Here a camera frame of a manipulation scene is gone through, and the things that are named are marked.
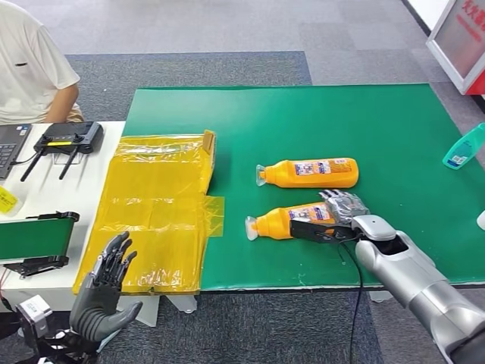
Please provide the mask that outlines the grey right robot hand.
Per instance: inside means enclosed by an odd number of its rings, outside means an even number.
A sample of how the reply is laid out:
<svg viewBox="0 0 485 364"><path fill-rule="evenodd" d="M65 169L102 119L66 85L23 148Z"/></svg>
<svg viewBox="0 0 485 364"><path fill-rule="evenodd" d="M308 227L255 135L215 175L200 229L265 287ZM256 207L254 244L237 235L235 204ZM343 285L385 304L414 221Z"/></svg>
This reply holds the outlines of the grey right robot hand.
<svg viewBox="0 0 485 364"><path fill-rule="evenodd" d="M370 210L359 197L341 190L322 190L319 193L333 223L314 223L309 218L293 218L290 236L315 243L344 243L359 237L351 228L352 218L370 215Z"/></svg>

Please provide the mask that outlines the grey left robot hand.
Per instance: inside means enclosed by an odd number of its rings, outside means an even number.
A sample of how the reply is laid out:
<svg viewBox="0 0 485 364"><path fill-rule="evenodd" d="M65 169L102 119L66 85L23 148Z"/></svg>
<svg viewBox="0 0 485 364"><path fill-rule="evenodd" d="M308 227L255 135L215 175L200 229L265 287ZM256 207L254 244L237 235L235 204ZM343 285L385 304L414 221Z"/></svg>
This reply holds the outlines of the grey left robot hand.
<svg viewBox="0 0 485 364"><path fill-rule="evenodd" d="M85 340L100 342L134 321L143 303L135 301L117 311L122 283L137 252L127 254L129 232L109 241L81 283L69 316L70 327Z"/></svg>

